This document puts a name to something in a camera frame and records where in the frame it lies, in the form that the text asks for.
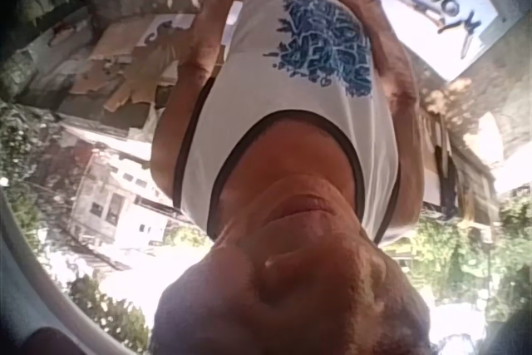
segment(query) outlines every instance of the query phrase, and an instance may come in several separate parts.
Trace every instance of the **white building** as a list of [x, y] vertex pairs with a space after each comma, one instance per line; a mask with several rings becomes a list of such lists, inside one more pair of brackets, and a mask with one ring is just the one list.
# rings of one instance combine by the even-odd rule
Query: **white building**
[[179, 217], [151, 179], [149, 169], [119, 153], [96, 152], [80, 184], [71, 232], [81, 241], [121, 248], [162, 242]]

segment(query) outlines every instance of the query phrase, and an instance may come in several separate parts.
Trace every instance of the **tree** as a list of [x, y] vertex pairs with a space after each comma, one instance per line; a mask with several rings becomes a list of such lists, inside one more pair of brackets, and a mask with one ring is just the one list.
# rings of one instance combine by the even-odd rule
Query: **tree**
[[0, 101], [0, 178], [6, 186], [4, 191], [16, 221], [32, 249], [39, 253], [40, 213], [35, 206], [35, 196], [24, 184], [35, 170], [35, 165], [28, 161], [37, 136], [20, 110]]
[[115, 300], [100, 291], [100, 283], [88, 275], [68, 285], [72, 301], [116, 341], [136, 353], [144, 353], [150, 341], [142, 311], [124, 299]]
[[476, 230], [421, 218], [415, 234], [385, 248], [412, 253], [412, 284], [430, 286], [439, 303], [474, 303], [491, 282], [488, 322], [505, 322], [532, 301], [532, 196], [530, 186], [515, 190], [500, 207], [495, 243], [483, 244]]
[[170, 226], [165, 231], [163, 238], [164, 245], [187, 244], [191, 247], [209, 247], [212, 243], [201, 229], [181, 224], [179, 226]]
[[505, 322], [532, 303], [532, 196], [530, 186], [514, 190], [500, 207], [500, 226], [491, 251], [496, 288], [486, 310], [489, 322]]

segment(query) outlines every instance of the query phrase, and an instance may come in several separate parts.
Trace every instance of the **blue graphic print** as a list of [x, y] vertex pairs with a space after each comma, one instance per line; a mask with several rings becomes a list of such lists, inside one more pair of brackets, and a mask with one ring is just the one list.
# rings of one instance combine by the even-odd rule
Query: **blue graphic print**
[[288, 43], [280, 42], [273, 64], [290, 77], [302, 76], [321, 87], [330, 86], [336, 77], [350, 97], [368, 96], [370, 44], [355, 18], [328, 0], [283, 0], [289, 19], [280, 18], [278, 32], [290, 34]]

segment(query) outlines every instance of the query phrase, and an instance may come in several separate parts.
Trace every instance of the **white tank top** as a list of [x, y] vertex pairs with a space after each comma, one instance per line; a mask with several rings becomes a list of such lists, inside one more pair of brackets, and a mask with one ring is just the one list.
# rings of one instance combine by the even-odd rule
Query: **white tank top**
[[397, 145], [369, 39], [337, 0], [246, 0], [181, 146], [175, 206], [214, 239], [225, 181], [279, 118], [315, 124], [337, 140], [352, 166], [355, 212], [380, 241], [397, 197]]

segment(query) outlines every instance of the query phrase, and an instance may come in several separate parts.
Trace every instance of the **lips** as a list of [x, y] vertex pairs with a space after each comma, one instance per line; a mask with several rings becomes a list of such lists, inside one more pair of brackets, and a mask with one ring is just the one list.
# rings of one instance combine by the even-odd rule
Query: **lips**
[[282, 219], [309, 211], [323, 211], [334, 214], [328, 201], [315, 195], [296, 195], [282, 202], [268, 216], [267, 221]]

